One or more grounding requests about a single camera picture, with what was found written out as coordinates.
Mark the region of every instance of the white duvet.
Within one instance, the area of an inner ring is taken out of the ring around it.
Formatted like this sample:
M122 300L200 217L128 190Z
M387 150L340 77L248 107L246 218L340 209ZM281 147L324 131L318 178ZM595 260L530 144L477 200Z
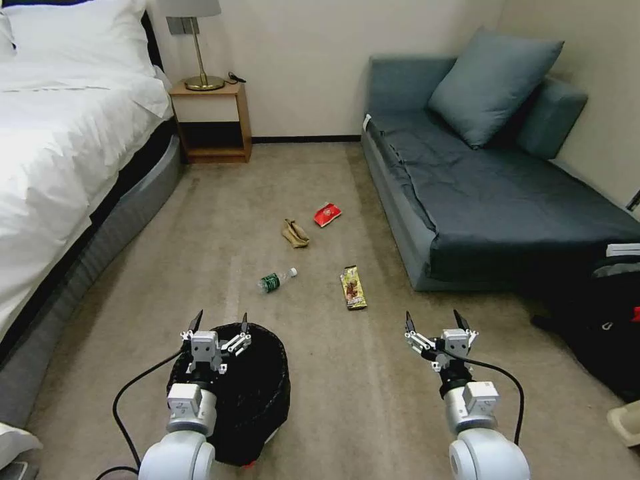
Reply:
M170 116L156 78L0 63L0 339Z

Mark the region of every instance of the gold lamp stand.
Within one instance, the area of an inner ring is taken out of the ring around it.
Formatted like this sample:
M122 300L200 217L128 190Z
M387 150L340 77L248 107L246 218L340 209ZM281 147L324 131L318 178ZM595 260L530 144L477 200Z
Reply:
M195 32L195 22L193 17L191 20L191 32L193 33L193 42L195 44L195 51L198 54L198 65L200 66L200 76L191 77L185 80L185 88L187 90L196 91L210 91L218 90L225 86L225 80L220 77L210 77L205 73L205 68L202 65L202 54L200 54L200 44L198 43L198 35Z

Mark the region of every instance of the plastic bottle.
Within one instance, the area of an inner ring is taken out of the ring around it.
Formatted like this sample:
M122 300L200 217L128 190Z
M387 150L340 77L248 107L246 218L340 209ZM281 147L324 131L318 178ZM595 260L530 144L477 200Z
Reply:
M290 268L286 273L272 273L260 279L258 282L258 288L260 288L262 293L272 292L277 290L280 285L290 278L294 278L296 275L298 275L298 270L295 268Z

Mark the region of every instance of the black trash bag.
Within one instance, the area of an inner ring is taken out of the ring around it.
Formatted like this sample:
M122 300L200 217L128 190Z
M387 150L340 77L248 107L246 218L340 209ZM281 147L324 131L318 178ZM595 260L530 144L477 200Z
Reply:
M216 327L222 343L240 333L240 323ZM217 397L217 418L212 436L218 462L249 465L258 459L266 440L289 415L291 383L285 347L272 332L249 324L251 346L228 362L226 374L219 375L211 392ZM176 360L167 393L174 383L187 382L190 353Z

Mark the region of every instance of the wooden nightstand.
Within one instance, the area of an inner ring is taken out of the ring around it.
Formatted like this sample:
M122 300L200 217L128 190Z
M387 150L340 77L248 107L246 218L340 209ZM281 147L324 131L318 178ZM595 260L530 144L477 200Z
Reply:
M249 161L251 126L244 84L193 91L180 82L169 94L189 163Z

